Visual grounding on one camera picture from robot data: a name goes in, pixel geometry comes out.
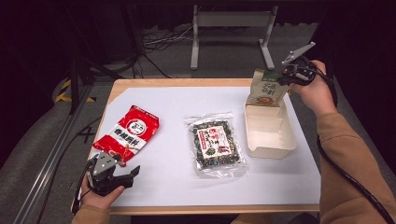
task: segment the red snack bag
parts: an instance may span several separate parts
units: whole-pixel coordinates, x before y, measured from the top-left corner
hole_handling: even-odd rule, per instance
[[[110,156],[121,155],[120,165],[130,160],[149,141],[160,127],[159,119],[133,105],[110,133],[93,143]]]

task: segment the person's left hand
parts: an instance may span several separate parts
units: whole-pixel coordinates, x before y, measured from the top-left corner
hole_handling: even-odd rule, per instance
[[[90,187],[88,185],[89,185],[88,176],[87,174],[85,174],[84,179],[82,180],[81,183],[81,195],[84,195],[86,192],[90,190]],[[90,191],[82,197],[81,204],[85,204],[101,209],[109,209],[111,204],[113,204],[114,201],[116,201],[116,199],[123,193],[124,190],[125,190],[124,186],[119,186],[118,188],[114,189],[109,194],[107,194],[107,196],[105,197],[100,196],[94,193],[93,191]]]

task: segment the white paper sheet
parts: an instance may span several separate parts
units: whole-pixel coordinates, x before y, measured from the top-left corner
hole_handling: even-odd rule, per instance
[[[134,186],[114,206],[189,206],[245,204],[318,204],[320,174],[306,143],[288,95],[291,126],[297,148],[283,160],[248,155],[244,104],[249,87],[131,88],[106,108],[98,137],[109,132],[137,105],[160,118],[158,132],[115,175],[129,174],[141,165]],[[194,172],[191,141],[183,120],[206,113],[233,113],[249,175],[240,178],[202,179]]]

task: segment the clear plastic bag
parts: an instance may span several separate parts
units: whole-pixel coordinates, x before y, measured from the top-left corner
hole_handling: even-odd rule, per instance
[[[185,119],[198,176],[224,178],[248,174],[232,118],[232,113],[221,113]]]

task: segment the human hand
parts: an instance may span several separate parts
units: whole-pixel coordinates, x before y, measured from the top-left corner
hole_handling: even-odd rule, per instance
[[[312,61],[312,63],[323,74],[326,74],[326,65],[324,63],[316,60]],[[291,83],[290,88],[301,95],[304,103],[314,111],[317,117],[322,114],[337,112],[332,93],[322,77],[315,76],[315,79],[307,86]]]
[[[118,188],[107,194],[107,196],[103,197],[91,191],[88,185],[88,176],[85,175],[81,183],[81,195],[83,195],[81,198],[81,204],[101,209],[109,209],[111,204],[113,204],[114,201],[116,201],[116,199],[125,190],[124,186],[119,186]]]

